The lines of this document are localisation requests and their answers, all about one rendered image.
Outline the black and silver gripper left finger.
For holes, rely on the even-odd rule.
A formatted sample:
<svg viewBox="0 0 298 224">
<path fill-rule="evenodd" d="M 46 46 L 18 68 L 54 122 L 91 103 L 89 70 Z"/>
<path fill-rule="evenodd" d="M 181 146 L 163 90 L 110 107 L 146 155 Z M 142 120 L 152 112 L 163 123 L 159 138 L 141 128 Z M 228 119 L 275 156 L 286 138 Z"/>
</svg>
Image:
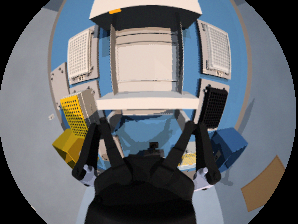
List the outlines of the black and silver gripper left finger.
<svg viewBox="0 0 298 224">
<path fill-rule="evenodd" d="M 121 117 L 121 109 L 114 109 L 107 118 L 101 117 L 99 119 L 100 124 L 90 124 L 79 159 L 72 170 L 72 176 L 85 186 L 94 187 L 94 181 L 98 176 L 97 162 L 101 135 L 103 135 L 107 156 L 116 180 L 124 187 L 132 185 L 134 180 L 132 174 L 125 164 L 111 134 Z"/>
</svg>

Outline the blue open-top bin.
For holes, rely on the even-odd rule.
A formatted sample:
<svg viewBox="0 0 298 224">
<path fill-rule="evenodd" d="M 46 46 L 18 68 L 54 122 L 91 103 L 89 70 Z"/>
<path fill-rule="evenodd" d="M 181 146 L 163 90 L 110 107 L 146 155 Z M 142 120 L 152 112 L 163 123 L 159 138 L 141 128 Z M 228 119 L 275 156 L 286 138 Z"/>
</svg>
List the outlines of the blue open-top bin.
<svg viewBox="0 0 298 224">
<path fill-rule="evenodd" d="M 215 130 L 211 145 L 215 163 L 220 173 L 222 173 L 229 169 L 239 158 L 248 142 L 232 127 Z"/>
</svg>

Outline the grey box with green button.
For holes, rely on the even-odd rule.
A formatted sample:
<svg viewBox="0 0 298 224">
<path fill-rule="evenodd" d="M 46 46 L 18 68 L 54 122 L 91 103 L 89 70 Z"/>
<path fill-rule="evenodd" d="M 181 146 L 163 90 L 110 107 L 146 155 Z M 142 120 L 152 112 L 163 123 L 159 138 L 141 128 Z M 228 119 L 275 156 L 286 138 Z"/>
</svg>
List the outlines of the grey box with green button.
<svg viewBox="0 0 298 224">
<path fill-rule="evenodd" d="M 155 149 L 155 148 L 158 148 L 158 142 L 149 142 L 149 143 L 150 143 L 150 148 L 153 148 L 153 150 L 145 150 L 144 156 L 160 155 L 161 157 L 165 158 L 164 149 Z M 157 151 L 158 151 L 158 154 L 157 154 Z"/>
</svg>

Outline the beige rectangular plate nest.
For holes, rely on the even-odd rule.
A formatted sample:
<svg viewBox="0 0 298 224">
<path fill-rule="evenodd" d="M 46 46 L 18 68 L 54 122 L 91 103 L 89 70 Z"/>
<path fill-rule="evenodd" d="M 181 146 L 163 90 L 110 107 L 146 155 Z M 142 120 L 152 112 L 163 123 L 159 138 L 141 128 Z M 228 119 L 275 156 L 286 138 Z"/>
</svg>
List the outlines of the beige rectangular plate nest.
<svg viewBox="0 0 298 224">
<path fill-rule="evenodd" d="M 198 105 L 198 109 L 195 109 L 193 119 L 192 119 L 195 122 L 195 124 L 198 124 L 198 122 L 199 122 L 199 118 L 200 118 L 202 107 L 203 107 L 205 92 L 207 92 L 206 86 L 217 88 L 217 89 L 222 89 L 222 90 L 227 90 L 227 92 L 229 93 L 229 87 L 230 87 L 229 85 L 200 78 L 198 95 L 197 95 L 197 98 L 199 98 L 199 105 Z"/>
</svg>

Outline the grey flat plate with corner pegs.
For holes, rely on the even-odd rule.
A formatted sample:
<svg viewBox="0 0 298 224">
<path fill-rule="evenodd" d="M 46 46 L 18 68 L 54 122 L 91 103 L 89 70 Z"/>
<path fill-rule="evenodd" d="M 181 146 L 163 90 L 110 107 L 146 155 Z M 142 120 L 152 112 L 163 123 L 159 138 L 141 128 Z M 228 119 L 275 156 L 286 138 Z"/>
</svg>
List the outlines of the grey flat plate with corner pegs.
<svg viewBox="0 0 298 224">
<path fill-rule="evenodd" d="M 63 109 L 60 102 L 61 98 L 70 94 L 70 87 L 67 74 L 67 62 L 64 62 L 63 64 L 58 66 L 50 74 L 52 75 L 50 79 L 52 83 L 54 98 L 56 101 L 57 108 L 58 110 L 60 110 Z"/>
</svg>

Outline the black multi-well plate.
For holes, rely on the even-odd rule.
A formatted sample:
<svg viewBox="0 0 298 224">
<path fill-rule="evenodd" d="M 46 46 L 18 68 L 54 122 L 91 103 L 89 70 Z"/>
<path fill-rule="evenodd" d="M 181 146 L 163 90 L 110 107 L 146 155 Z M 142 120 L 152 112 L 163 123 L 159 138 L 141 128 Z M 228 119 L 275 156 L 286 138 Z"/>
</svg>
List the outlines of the black multi-well plate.
<svg viewBox="0 0 298 224">
<path fill-rule="evenodd" d="M 208 86 L 206 86 L 206 90 L 199 122 L 205 123 L 207 129 L 217 128 L 225 108 L 228 92 Z"/>
</svg>

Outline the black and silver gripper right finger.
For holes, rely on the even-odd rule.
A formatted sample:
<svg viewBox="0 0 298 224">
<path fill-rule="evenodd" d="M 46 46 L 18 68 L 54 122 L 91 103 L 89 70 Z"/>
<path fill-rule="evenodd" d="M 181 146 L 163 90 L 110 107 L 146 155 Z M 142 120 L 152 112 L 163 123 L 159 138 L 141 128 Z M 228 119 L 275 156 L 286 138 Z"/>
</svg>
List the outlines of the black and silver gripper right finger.
<svg viewBox="0 0 298 224">
<path fill-rule="evenodd" d="M 155 188 L 166 186 L 182 159 L 191 135 L 195 135 L 196 173 L 193 176 L 194 192 L 207 190 L 221 180 L 221 173 L 214 161 L 206 124 L 203 122 L 195 124 L 182 109 L 175 109 L 174 116 L 181 128 L 182 134 L 163 163 L 152 175 L 151 183 Z"/>
</svg>

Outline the yellow bin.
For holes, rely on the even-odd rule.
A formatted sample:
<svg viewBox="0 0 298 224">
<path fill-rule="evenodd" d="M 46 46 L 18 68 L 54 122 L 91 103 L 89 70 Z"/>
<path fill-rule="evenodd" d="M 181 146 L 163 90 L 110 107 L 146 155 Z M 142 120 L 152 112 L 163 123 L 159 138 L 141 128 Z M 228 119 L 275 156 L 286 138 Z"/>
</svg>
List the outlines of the yellow bin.
<svg viewBox="0 0 298 224">
<path fill-rule="evenodd" d="M 84 140 L 76 138 L 72 130 L 67 128 L 52 145 L 63 160 L 73 169 L 80 156 Z"/>
</svg>

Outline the blue bench mat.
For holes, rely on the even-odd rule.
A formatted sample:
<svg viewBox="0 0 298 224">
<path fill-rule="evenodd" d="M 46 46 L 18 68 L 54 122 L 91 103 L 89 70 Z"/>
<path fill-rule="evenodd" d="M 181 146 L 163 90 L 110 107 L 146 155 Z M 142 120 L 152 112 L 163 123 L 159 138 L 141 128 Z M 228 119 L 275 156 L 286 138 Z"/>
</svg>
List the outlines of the blue bench mat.
<svg viewBox="0 0 298 224">
<path fill-rule="evenodd" d="M 67 0 L 59 16 L 51 53 L 51 72 L 67 62 L 68 40 L 83 30 L 96 25 L 89 20 L 95 0 Z M 199 80 L 207 79 L 229 85 L 229 93 L 218 129 L 234 128 L 238 120 L 247 84 L 247 50 L 243 30 L 230 0 L 197 0 L 202 10 L 199 20 L 210 23 L 228 33 L 231 50 L 231 80 L 201 73 L 200 43 L 196 21 L 182 28 L 184 51 L 183 90 L 197 97 Z M 69 87 L 98 80 L 101 97 L 113 92 L 110 67 L 110 31 L 100 27 L 99 75 L 100 77 L 69 84 Z M 123 115 L 112 135 L 118 135 L 127 157 L 144 156 L 149 142 L 158 142 L 165 158 L 177 143 L 182 131 L 173 115 Z"/>
</svg>

